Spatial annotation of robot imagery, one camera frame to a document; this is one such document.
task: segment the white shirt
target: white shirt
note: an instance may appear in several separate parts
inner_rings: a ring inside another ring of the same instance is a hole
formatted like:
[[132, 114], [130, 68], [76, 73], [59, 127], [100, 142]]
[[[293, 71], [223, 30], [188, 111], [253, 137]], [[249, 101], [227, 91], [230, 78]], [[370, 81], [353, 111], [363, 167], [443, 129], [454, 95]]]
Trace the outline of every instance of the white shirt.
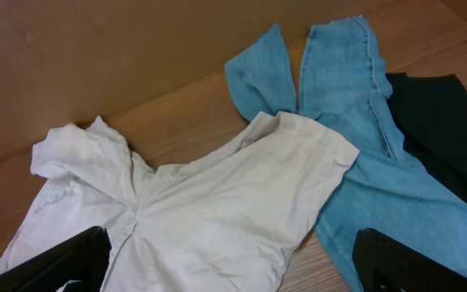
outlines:
[[276, 291], [291, 253], [358, 150], [295, 114], [260, 113], [225, 146], [156, 172], [101, 118], [33, 146], [47, 178], [0, 274], [100, 225], [112, 245], [103, 291]]

